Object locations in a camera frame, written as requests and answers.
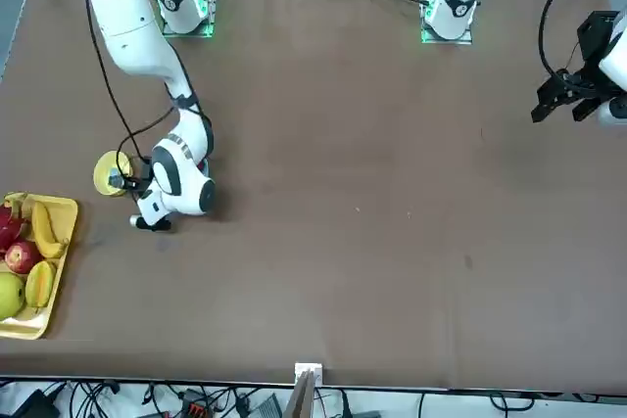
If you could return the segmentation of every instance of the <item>apple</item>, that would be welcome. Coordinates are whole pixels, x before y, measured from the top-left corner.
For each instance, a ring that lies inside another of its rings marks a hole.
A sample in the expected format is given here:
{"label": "apple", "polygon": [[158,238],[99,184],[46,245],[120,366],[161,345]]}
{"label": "apple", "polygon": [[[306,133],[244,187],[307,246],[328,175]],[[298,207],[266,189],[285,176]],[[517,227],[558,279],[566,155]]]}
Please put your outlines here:
{"label": "apple", "polygon": [[9,247],[4,255],[9,269],[16,274],[28,274],[32,267],[41,260],[41,254],[34,242],[20,240]]}

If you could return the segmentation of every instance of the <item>yellow tray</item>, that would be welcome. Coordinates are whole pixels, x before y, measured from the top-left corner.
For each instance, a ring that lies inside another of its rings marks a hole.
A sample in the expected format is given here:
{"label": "yellow tray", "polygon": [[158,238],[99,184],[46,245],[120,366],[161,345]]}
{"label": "yellow tray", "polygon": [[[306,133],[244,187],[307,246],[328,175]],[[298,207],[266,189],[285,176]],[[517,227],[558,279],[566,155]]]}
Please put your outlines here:
{"label": "yellow tray", "polygon": [[[23,196],[24,193],[10,193],[5,199],[11,200],[22,198]],[[29,215],[30,208],[32,208],[34,201],[40,201],[48,209],[52,230],[57,240],[68,240],[71,242],[76,218],[78,217],[78,204],[76,201],[68,198],[27,194],[24,199],[25,214]],[[26,238],[32,240],[32,234],[29,233]],[[57,262],[57,273],[55,275],[55,282],[52,285],[52,294],[48,305],[42,308],[25,306],[15,317],[1,321],[0,337],[17,338],[19,340],[36,340],[43,335],[48,327],[48,322],[50,321],[50,316],[54,309],[55,299],[59,293],[59,284],[61,282],[61,276],[63,275],[63,268],[66,264],[69,248],[70,244],[68,244],[68,247]],[[9,271],[4,260],[0,261],[0,272],[2,271]]]}

